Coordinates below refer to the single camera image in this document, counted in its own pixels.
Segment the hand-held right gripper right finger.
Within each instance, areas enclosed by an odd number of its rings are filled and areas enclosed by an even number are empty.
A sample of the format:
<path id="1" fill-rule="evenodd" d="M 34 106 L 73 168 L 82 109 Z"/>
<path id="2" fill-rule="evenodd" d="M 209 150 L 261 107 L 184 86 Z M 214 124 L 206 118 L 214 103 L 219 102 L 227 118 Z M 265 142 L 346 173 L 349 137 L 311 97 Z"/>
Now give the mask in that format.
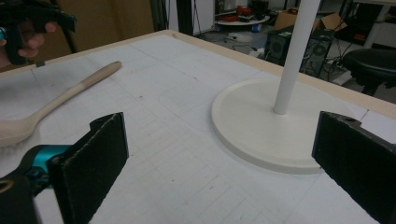
<path id="1" fill-rule="evenodd" d="M 319 113 L 312 157 L 380 224 L 396 224 L 396 146 L 353 118 Z"/>

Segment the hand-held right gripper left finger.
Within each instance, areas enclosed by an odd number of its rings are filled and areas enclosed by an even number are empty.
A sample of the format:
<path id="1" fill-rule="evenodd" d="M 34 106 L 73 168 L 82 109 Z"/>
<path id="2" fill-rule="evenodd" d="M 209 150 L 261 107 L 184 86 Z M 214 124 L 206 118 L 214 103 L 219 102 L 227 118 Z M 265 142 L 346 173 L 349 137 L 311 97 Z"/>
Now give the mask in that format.
<path id="1" fill-rule="evenodd" d="M 88 224 L 129 157 L 121 112 L 90 123 L 90 131 L 47 161 L 64 224 Z"/>

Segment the wooden spoon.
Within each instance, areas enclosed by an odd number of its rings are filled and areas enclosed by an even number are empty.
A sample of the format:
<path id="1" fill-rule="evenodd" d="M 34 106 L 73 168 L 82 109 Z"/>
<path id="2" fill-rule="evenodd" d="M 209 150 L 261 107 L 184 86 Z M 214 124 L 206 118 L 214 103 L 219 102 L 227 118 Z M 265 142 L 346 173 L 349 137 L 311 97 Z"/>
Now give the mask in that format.
<path id="1" fill-rule="evenodd" d="M 0 120 L 0 147 L 15 145 L 27 139 L 32 135 L 40 120 L 50 112 L 80 92 L 116 73 L 120 68 L 121 62 L 113 62 L 104 66 L 24 119 Z"/>

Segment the black round stool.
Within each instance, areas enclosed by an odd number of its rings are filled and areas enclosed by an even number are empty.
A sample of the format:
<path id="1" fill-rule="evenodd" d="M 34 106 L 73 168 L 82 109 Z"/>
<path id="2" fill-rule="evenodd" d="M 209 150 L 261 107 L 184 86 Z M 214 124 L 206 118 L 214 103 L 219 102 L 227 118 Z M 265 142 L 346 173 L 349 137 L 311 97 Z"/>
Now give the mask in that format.
<path id="1" fill-rule="evenodd" d="M 343 66 L 363 86 L 363 94 L 374 96 L 378 87 L 396 87 L 396 49 L 356 49 L 343 57 Z"/>

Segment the white round-base pole stand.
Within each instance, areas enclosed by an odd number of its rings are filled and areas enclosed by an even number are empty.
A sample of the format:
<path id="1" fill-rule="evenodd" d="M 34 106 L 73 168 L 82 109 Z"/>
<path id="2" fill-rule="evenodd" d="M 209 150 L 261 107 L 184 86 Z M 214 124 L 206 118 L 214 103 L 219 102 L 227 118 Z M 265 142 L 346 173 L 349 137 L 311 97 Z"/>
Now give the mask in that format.
<path id="1" fill-rule="evenodd" d="M 211 119 L 219 140 L 262 168 L 296 175 L 322 171 L 312 150 L 322 111 L 351 114 L 338 99 L 299 84 L 300 65 L 320 0 L 301 0 L 282 76 L 244 80 L 214 100 Z"/>

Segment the black computer tower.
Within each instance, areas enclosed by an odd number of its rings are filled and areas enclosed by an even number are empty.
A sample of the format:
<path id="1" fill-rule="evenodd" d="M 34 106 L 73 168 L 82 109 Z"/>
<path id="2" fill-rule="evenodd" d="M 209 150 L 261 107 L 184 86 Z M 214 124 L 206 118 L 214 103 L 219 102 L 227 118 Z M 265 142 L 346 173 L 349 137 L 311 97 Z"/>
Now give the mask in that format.
<path id="1" fill-rule="evenodd" d="M 319 77 L 324 61 L 332 44 L 334 31 L 317 29 L 310 36 L 300 72 L 311 77 Z"/>
<path id="2" fill-rule="evenodd" d="M 268 34 L 264 59 L 267 62 L 283 66 L 285 64 L 292 33 L 274 31 Z"/>

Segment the white table leg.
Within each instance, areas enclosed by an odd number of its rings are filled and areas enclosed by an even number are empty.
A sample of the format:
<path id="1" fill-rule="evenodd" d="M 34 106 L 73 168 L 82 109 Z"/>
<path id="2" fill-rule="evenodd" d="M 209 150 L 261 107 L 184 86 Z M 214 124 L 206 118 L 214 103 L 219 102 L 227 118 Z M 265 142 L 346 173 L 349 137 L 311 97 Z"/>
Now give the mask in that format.
<path id="1" fill-rule="evenodd" d="M 381 6 L 381 10 L 375 19 L 370 33 L 368 34 L 366 41 L 363 45 L 365 49 L 370 49 L 374 44 L 375 38 L 381 28 L 381 24 L 385 21 L 386 15 L 388 14 L 391 7 L 396 7 L 396 0 L 365 0 L 367 4 L 374 4 Z"/>

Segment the open cardboard box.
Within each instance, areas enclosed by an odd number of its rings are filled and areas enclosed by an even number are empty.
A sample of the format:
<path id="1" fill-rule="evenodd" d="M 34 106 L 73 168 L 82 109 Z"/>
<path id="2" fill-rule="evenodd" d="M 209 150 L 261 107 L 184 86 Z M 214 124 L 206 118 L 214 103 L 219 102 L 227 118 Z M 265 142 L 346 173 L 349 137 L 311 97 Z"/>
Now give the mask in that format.
<path id="1" fill-rule="evenodd" d="M 274 29 L 280 30 L 295 24 L 297 19 L 296 11 L 284 10 L 277 14 Z M 327 29 L 340 31 L 347 27 L 343 19 L 335 12 L 320 11 L 317 13 L 312 30 Z"/>

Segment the white round platform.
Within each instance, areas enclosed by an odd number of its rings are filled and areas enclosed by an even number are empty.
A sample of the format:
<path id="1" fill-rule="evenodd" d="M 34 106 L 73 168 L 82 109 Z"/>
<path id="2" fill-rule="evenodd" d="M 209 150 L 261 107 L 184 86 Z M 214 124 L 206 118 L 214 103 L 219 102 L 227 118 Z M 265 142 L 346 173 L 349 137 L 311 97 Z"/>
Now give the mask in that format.
<path id="1" fill-rule="evenodd" d="M 229 25 L 229 26 L 246 26 L 246 25 L 256 25 L 261 24 L 264 22 L 269 21 L 269 16 L 264 16 L 262 20 L 257 20 L 256 18 L 252 17 L 249 21 L 247 19 L 243 19 L 242 21 L 216 21 L 215 24 L 217 25 Z"/>

